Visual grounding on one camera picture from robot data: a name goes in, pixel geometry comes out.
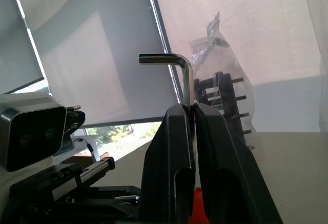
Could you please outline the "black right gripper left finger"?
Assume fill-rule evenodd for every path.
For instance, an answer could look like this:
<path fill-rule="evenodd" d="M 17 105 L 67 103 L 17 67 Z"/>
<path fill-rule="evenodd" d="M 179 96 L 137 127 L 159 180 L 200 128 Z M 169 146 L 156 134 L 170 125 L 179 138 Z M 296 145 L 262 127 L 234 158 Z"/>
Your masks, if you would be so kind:
<path fill-rule="evenodd" d="M 139 220 L 146 224 L 188 224 L 193 209 L 195 160 L 189 112 L 170 107 L 145 153 Z"/>

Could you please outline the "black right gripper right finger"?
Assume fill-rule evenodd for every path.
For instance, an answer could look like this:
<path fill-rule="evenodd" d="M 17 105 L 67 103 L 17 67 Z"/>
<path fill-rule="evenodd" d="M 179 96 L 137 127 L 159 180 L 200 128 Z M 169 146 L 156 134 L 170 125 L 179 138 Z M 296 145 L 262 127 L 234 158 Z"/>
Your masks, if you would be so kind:
<path fill-rule="evenodd" d="M 282 224 L 251 150 L 205 104 L 195 105 L 199 175 L 210 224 Z"/>

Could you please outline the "silver L-shaped hex key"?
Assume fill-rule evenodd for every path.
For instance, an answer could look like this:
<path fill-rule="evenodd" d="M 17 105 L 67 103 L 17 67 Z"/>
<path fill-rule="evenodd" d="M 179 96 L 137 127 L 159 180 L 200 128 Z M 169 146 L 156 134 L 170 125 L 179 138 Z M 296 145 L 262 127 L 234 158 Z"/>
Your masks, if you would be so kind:
<path fill-rule="evenodd" d="M 194 103 L 193 69 L 190 61 L 180 54 L 140 54 L 139 63 L 144 65 L 177 65 L 182 70 L 183 104 L 191 106 Z"/>

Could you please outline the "black hex key holder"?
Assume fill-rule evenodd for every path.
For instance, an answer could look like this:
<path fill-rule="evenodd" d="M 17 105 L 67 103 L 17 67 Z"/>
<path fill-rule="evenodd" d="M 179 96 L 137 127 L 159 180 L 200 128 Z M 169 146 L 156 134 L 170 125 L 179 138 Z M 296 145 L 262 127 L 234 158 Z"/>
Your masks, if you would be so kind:
<path fill-rule="evenodd" d="M 214 78 L 194 80 L 194 93 L 198 101 L 194 110 L 198 152 L 212 150 L 211 144 L 207 142 L 211 136 L 207 129 L 205 109 L 221 117 L 224 122 L 222 127 L 231 134 L 231 138 L 240 139 L 250 150 L 255 149 L 255 145 L 245 139 L 246 134 L 251 134 L 255 130 L 252 128 L 244 130 L 243 118 L 232 118 L 234 114 L 241 114 L 237 104 L 239 100 L 235 100 L 237 96 L 234 84 L 236 83 L 232 83 L 232 80 L 229 73 L 223 72 L 215 73 Z"/>

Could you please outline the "orange object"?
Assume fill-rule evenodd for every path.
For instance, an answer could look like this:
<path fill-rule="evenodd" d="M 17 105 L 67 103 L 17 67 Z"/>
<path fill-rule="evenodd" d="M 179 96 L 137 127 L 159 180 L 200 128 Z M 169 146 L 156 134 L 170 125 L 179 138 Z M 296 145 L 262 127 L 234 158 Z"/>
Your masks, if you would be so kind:
<path fill-rule="evenodd" d="M 204 211 L 201 188 L 196 188 L 194 191 L 193 211 L 189 218 L 189 224 L 210 224 Z"/>

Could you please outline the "clear plastic bag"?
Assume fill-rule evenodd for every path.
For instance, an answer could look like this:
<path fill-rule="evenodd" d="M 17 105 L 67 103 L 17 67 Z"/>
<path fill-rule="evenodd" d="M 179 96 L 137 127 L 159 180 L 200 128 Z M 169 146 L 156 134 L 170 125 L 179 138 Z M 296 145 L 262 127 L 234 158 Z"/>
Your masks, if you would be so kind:
<path fill-rule="evenodd" d="M 256 129 L 252 123 L 255 113 L 253 86 L 230 44 L 220 32 L 219 13 L 208 23 L 206 37 L 192 41 L 190 46 L 192 49 L 191 64 L 194 80 L 197 78 L 200 80 L 214 78 L 217 72 L 229 73 L 232 79 L 244 78 L 243 82 L 234 84 L 234 89 L 236 96 L 247 96 L 246 99 L 238 101 L 237 104 L 240 113 L 249 112 L 251 115 L 250 118 L 244 117 L 242 119 L 243 129 L 252 128 L 255 132 L 251 134 L 255 135 Z M 248 135 L 250 134 L 245 135 L 246 141 L 255 145 Z"/>

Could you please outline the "white roller blind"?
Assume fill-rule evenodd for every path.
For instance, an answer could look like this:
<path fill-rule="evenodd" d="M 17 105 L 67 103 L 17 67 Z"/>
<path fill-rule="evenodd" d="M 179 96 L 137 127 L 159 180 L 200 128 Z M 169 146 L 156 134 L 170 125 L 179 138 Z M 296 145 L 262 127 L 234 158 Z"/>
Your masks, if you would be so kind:
<path fill-rule="evenodd" d="M 20 0 L 50 92 L 85 124 L 161 118 L 176 104 L 169 68 L 141 65 L 163 47 L 149 0 Z"/>
<path fill-rule="evenodd" d="M 319 132 L 320 53 L 306 0 L 158 0 L 172 52 L 187 58 L 216 14 L 253 85 L 259 132 Z"/>
<path fill-rule="evenodd" d="M 16 0 L 0 0 L 0 94 L 43 80 Z"/>

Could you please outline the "translucent plastic sheet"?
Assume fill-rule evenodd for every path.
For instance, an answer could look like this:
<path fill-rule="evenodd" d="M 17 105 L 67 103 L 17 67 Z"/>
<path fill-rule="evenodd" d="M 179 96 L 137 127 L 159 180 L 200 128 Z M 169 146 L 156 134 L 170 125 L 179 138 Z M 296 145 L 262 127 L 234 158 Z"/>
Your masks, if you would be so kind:
<path fill-rule="evenodd" d="M 320 132 L 328 135 L 328 0 L 307 0 L 320 53 Z"/>

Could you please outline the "dark window frame bar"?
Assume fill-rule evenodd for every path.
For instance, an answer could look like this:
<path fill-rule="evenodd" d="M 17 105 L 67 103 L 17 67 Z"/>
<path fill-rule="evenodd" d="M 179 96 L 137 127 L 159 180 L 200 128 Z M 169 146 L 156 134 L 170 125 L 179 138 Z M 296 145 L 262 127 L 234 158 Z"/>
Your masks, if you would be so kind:
<path fill-rule="evenodd" d="M 150 0 L 150 3 L 151 3 L 151 8 L 152 8 L 152 11 L 154 14 L 154 18 L 156 21 L 159 36 L 161 39 L 161 43 L 163 46 L 163 51 L 164 51 L 164 53 L 172 53 L 158 0 Z M 171 77 L 171 81 L 173 84 L 173 89 L 174 89 L 174 93 L 175 93 L 177 102 L 181 103 L 183 92 L 182 92 L 181 84 L 179 83 L 179 78 L 178 78 L 176 67 L 174 65 L 168 65 L 168 69 L 169 69 L 169 73 L 170 73 L 170 77 Z"/>

